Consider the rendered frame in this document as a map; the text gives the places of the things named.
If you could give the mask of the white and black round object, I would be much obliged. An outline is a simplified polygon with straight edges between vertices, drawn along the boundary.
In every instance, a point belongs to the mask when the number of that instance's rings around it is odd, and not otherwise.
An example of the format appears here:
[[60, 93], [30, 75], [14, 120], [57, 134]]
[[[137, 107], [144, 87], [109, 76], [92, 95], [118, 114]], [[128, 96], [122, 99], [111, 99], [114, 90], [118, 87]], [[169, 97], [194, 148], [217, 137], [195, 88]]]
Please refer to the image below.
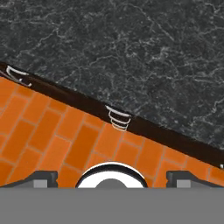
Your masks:
[[124, 189], [147, 188], [144, 176], [120, 162], [104, 162], [90, 167], [78, 180], [76, 188]]

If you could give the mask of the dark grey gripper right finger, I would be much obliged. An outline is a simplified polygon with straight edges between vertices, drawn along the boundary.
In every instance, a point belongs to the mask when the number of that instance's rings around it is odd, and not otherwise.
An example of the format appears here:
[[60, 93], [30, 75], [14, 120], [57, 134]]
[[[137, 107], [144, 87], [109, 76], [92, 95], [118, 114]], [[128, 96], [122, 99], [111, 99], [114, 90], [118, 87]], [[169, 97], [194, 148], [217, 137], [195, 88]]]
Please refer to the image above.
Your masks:
[[189, 171], [168, 171], [166, 187], [170, 188], [221, 188], [221, 185], [197, 178]]

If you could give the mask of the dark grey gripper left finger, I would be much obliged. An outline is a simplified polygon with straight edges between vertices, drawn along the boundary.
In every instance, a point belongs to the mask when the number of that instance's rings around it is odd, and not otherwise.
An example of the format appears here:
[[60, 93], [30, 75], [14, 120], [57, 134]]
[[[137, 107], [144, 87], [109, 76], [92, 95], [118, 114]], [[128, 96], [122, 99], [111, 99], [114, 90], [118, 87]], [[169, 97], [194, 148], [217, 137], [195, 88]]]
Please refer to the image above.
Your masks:
[[56, 171], [35, 171], [27, 178], [3, 185], [3, 188], [57, 188], [57, 179]]

